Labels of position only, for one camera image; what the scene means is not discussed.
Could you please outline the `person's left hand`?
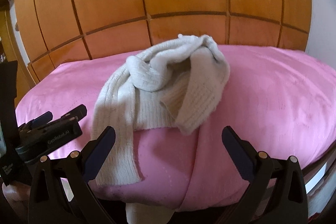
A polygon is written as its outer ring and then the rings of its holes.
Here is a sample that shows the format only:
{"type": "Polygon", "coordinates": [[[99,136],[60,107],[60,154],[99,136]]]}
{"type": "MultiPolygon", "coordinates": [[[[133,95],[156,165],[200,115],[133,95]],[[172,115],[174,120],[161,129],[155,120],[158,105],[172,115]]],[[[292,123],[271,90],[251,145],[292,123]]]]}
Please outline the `person's left hand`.
{"type": "Polygon", "coordinates": [[[2,184],[5,199],[21,219],[27,219],[28,217],[30,190],[30,186],[21,182],[14,182],[8,186],[2,184]]]}

